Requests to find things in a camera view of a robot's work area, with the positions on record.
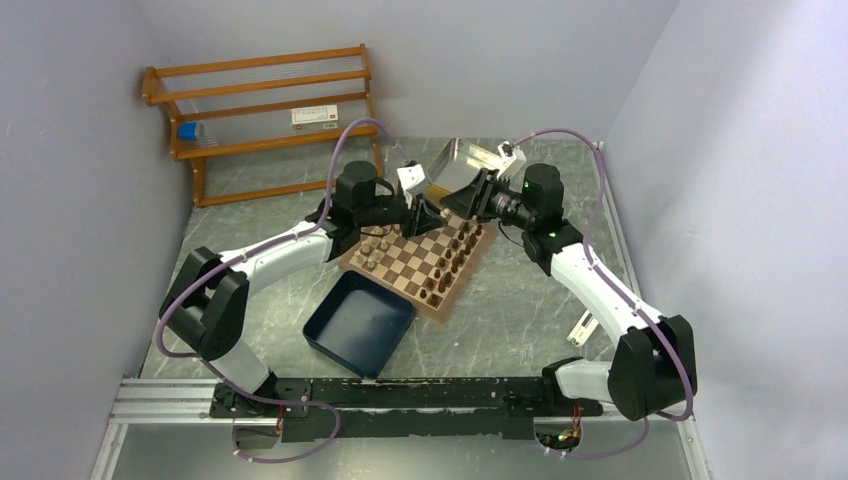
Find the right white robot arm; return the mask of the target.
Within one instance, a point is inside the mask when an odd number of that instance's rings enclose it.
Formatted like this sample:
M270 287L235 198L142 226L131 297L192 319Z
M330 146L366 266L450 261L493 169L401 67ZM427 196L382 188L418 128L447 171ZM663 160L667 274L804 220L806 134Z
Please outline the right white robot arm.
M558 169L533 164L520 190L495 170L480 170L470 184L443 196L443 207L480 223L499 220L522 231L528 258L565 286L615 345L612 361L571 358L543 371L542 406L562 414L577 399L609 403L630 420L658 414L680 421L697 392L694 335L681 315L665 316L643 303L603 264L565 217ZM684 403L675 416L670 407Z

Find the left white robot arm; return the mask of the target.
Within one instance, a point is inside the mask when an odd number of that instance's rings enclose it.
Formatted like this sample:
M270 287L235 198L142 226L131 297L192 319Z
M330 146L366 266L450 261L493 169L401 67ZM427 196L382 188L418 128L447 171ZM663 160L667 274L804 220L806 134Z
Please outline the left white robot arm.
M247 303L264 288L306 267L327 263L351 249L370 226L399 226L405 237L444 225L437 207L426 199L430 186L422 165L411 162L397 171L388 193L376 188L384 179L373 164L356 161L331 173L317 210L291 229L262 242L215 253L201 247L178 271L159 313L155 340L164 345L171 330L189 346L187 357L207 368L237 392L237 403L261 416L281 401L278 379L243 338Z

